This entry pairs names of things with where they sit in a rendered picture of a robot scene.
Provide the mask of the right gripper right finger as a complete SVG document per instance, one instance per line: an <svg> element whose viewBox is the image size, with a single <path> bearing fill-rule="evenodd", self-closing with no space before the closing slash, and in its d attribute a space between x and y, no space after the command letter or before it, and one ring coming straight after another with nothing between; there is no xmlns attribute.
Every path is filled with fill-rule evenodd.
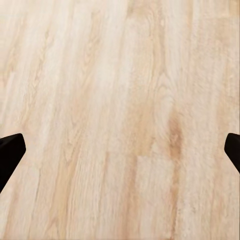
<svg viewBox="0 0 240 240"><path fill-rule="evenodd" d="M224 151L240 173L240 134L230 132L227 135Z"/></svg>

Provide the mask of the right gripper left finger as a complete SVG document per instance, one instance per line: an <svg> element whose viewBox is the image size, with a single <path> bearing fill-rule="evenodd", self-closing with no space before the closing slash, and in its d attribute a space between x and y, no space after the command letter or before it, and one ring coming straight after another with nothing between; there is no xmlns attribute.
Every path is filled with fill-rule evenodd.
<svg viewBox="0 0 240 240"><path fill-rule="evenodd" d="M22 133L0 138L0 193L26 153Z"/></svg>

